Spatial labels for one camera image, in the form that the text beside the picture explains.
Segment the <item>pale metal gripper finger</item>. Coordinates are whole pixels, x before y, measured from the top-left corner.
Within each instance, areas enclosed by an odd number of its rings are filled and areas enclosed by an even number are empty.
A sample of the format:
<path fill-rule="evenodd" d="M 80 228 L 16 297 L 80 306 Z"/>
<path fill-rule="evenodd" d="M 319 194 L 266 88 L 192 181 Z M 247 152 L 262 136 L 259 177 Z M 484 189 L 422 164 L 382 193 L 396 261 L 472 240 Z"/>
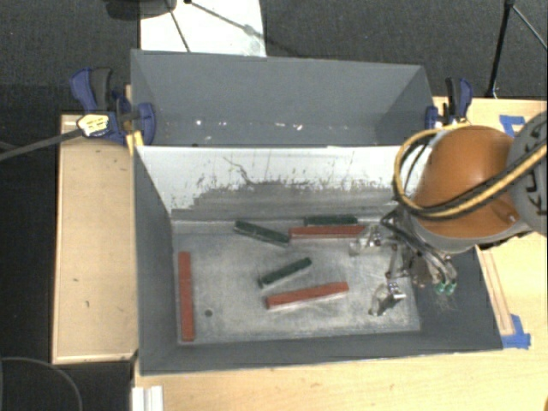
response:
<path fill-rule="evenodd" d="M 359 256 L 370 248 L 382 245 L 382 234 L 378 225 L 370 225 L 360 232 L 348 245 L 350 256 Z"/>
<path fill-rule="evenodd" d="M 373 292 L 368 313 L 374 317 L 383 316 L 386 311 L 406 298 L 407 296 L 401 291 L 397 282 L 382 283 Z"/>

